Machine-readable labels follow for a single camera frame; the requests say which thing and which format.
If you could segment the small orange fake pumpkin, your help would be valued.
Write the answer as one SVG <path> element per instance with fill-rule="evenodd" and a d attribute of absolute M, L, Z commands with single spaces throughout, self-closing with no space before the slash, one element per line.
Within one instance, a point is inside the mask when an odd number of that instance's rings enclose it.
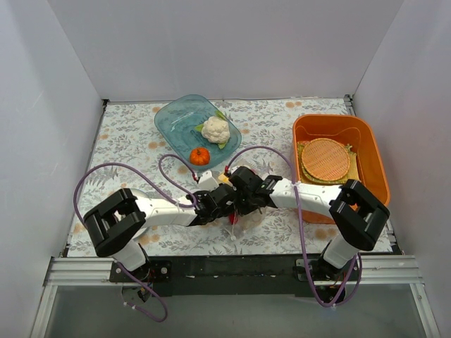
<path fill-rule="evenodd" d="M 190 153 L 190 163 L 193 165 L 203 166 L 210 163 L 210 153 L 208 149 L 204 147 L 197 147 L 193 149 Z"/>

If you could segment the yellow fake lemon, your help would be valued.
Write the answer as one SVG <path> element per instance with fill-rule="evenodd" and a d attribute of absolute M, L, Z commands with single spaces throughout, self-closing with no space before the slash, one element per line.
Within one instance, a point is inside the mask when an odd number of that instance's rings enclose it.
<path fill-rule="evenodd" d="M 223 183 L 223 184 L 231 185 L 231 183 L 230 183 L 228 177 L 227 177 L 225 174 L 223 174 L 223 173 L 221 173 L 221 174 L 218 176 L 218 181 L 221 182 L 221 183 Z"/>

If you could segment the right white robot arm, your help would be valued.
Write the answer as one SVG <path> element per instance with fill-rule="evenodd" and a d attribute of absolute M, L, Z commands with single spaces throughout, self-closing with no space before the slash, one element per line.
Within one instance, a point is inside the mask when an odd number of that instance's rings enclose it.
<path fill-rule="evenodd" d="M 388 208 L 358 180 L 326 186 L 293 183 L 277 175 L 263 180 L 244 166 L 228 179 L 236 189 L 240 215 L 265 207 L 298 208 L 333 219 L 339 234 L 311 265 L 314 276 L 327 280 L 338 278 L 360 251 L 373 251 L 390 217 Z"/>

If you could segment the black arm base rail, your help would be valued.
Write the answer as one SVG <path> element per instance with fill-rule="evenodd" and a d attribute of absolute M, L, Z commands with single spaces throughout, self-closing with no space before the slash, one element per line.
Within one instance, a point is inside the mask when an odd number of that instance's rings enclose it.
<path fill-rule="evenodd" d="M 312 297 L 300 254 L 160 256 L 133 275 L 162 297 L 286 294 Z"/>

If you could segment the fake cauliflower with leaves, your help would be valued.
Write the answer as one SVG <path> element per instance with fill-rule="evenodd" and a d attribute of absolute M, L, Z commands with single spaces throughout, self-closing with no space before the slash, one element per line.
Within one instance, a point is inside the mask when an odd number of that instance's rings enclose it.
<path fill-rule="evenodd" d="M 217 144 L 219 149 L 223 149 L 230 139 L 228 120 L 220 111 L 216 111 L 214 116 L 209 117 L 194 129 L 210 143 Z"/>

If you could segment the clear polka dot zip bag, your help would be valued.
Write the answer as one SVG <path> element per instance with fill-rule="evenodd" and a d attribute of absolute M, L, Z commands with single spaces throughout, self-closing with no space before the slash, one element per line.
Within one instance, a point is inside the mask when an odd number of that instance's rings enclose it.
<path fill-rule="evenodd" d="M 244 166 L 246 168 L 249 168 L 250 170 L 254 171 L 256 174 L 260 174 L 263 178 L 266 178 L 268 176 L 268 172 L 266 173 L 259 173 L 257 170 L 257 167 L 254 165 L 251 165 L 246 160 L 238 160 L 234 162 L 233 164 L 235 167 Z M 238 242 L 240 241 L 245 235 L 251 233 L 254 228 L 259 227 L 267 214 L 268 208 L 262 207 L 260 209 L 256 209 L 255 211 L 252 211 L 250 214 L 247 215 L 240 215 L 240 219 L 236 225 L 231 225 L 229 222 L 228 217 L 227 218 L 221 218 L 220 219 L 220 226 L 221 231 L 224 232 L 225 236 L 229 238 L 232 242 Z"/>

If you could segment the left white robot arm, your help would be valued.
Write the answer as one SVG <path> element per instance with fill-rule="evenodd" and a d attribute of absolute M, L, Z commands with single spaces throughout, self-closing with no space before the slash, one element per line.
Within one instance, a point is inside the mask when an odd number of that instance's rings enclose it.
<path fill-rule="evenodd" d="M 98 257 L 111 257 L 136 282 L 149 276 L 147 255 L 134 240 L 142 229 L 153 226 L 198 226 L 226 217 L 234 211 L 235 190 L 220 184 L 212 191 L 201 190 L 179 198 L 174 204 L 165 199 L 137 196 L 131 189 L 119 189 L 93 209 L 83 220 Z"/>

